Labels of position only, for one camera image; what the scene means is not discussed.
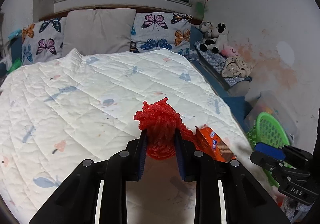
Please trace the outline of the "right hand grey glove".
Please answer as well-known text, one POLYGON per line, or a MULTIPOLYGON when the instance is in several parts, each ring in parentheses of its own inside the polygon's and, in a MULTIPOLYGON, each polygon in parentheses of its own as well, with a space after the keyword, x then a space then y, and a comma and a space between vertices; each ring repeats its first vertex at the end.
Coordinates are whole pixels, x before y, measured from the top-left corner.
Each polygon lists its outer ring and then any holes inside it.
POLYGON ((307 215, 311 207, 303 203, 300 203, 292 198, 285 197, 283 199, 283 204, 281 210, 284 212, 286 217, 289 219, 290 223, 300 222, 307 215))

